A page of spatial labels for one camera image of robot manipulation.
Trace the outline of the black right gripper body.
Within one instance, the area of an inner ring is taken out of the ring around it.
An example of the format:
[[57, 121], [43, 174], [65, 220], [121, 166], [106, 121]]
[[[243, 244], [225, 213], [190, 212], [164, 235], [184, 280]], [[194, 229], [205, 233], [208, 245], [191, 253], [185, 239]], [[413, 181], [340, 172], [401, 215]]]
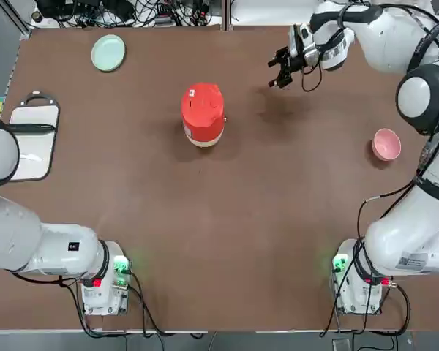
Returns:
[[285, 54], [285, 63], [287, 71], [297, 72], [305, 68], [305, 57], [302, 52], [298, 52], [296, 55], [288, 51]]

